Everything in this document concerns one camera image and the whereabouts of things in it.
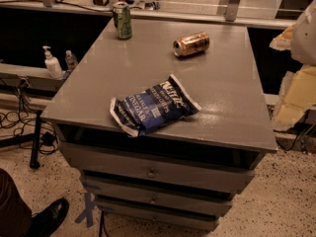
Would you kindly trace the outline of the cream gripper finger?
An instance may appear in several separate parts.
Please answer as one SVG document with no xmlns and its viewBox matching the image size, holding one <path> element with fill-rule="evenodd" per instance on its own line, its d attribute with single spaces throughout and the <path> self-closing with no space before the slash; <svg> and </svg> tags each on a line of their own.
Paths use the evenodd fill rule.
<svg viewBox="0 0 316 237">
<path fill-rule="evenodd" d="M 283 77 L 272 117 L 276 131 L 287 131 L 316 103 L 316 67 L 303 65 Z"/>
</svg>

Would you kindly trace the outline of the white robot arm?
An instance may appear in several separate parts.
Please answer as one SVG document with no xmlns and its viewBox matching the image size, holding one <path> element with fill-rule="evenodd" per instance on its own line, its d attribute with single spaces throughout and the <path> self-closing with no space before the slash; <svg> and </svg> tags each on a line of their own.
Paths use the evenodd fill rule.
<svg viewBox="0 0 316 237">
<path fill-rule="evenodd" d="M 316 103 L 316 0 L 271 41 L 270 48 L 289 50 L 291 58 L 302 64 L 297 72 L 285 73 L 273 111 L 273 130 L 287 131 Z"/>
</svg>

